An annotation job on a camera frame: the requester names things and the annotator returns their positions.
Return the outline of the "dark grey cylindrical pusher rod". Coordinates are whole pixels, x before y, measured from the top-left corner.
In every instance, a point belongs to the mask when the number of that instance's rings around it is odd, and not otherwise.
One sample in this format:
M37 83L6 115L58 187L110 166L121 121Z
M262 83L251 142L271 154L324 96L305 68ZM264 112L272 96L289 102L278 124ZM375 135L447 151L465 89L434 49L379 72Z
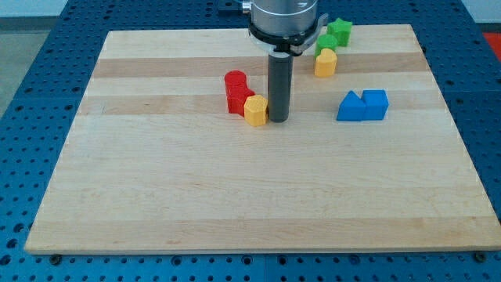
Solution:
M269 55L268 100L270 121L284 122L289 116L292 72L292 56L276 57Z

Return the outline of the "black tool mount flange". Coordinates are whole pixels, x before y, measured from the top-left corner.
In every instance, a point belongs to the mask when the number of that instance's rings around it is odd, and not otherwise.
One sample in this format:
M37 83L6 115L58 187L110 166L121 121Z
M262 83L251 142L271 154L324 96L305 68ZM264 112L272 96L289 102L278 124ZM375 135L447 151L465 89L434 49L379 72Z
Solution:
M258 48L271 56L300 56L316 42L328 19L329 14L324 13L306 31L291 36L267 34L250 21L248 34Z

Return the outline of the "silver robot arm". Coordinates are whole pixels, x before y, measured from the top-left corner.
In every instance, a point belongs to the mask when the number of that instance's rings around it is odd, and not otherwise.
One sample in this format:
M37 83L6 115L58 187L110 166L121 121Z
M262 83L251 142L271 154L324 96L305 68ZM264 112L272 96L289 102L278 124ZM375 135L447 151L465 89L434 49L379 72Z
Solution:
M294 58L319 37L329 15L319 14L317 0L246 0L242 12L249 16L248 32L268 53L267 89L269 119L288 119Z

